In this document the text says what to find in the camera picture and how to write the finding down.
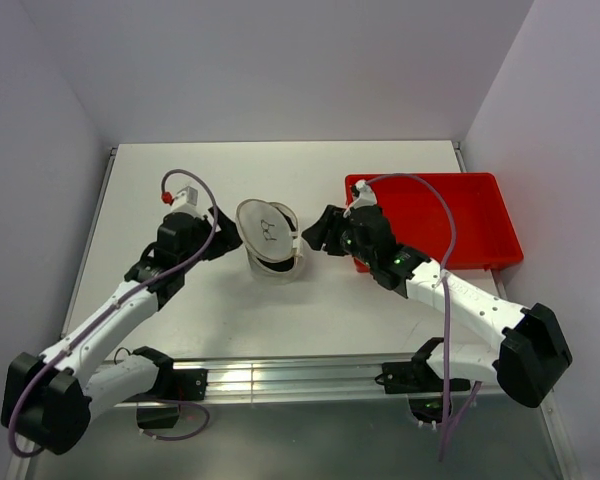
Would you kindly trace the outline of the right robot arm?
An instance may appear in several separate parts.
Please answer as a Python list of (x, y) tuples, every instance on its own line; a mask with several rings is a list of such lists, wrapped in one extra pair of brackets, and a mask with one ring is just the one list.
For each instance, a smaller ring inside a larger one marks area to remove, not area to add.
[(354, 258), (381, 287), (448, 313), (482, 339), (480, 345), (446, 346), (434, 337), (409, 362), (383, 365), (388, 394), (466, 391), (478, 381), (496, 383), (517, 403), (536, 408), (573, 361), (549, 307), (512, 303), (444, 272), (396, 240), (379, 206), (347, 211), (329, 205), (302, 237), (315, 251)]

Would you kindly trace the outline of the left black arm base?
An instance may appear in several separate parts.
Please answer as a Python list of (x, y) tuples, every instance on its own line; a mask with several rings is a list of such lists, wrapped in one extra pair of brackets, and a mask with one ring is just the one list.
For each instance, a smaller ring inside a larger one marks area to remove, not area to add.
[(170, 431), (192, 422), (196, 434), (202, 432), (210, 422), (210, 412), (200, 404), (205, 398), (207, 387), (206, 369), (174, 370), (172, 379), (165, 386), (154, 387), (133, 398), (139, 403), (156, 403), (154, 407), (138, 406), (136, 424), (139, 429), (159, 434), (159, 430)]

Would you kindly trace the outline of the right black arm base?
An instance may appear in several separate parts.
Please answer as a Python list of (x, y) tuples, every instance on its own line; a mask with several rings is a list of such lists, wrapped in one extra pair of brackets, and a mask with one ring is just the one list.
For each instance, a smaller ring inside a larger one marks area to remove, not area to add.
[(424, 362), (386, 362), (374, 382), (388, 395), (442, 393), (443, 378)]

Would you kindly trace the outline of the black garment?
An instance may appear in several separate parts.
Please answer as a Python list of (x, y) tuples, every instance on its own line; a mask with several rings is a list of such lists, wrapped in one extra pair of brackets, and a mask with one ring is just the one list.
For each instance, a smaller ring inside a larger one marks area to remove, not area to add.
[(261, 245), (256, 259), (263, 269), (279, 275), (298, 273), (303, 260), (299, 223), (295, 213), (281, 203), (271, 203), (260, 219)]

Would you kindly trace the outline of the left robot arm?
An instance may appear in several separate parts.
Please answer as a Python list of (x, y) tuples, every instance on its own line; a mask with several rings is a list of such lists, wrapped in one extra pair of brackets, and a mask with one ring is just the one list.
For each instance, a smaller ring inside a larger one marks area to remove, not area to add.
[(174, 361), (156, 349), (139, 347), (119, 364), (101, 365), (182, 289), (197, 263), (215, 260), (241, 243), (236, 224), (217, 207), (206, 215), (166, 215), (155, 241), (91, 317), (42, 353), (23, 352), (9, 365), (1, 423), (12, 453), (62, 455), (93, 420), (130, 398), (179, 403)]

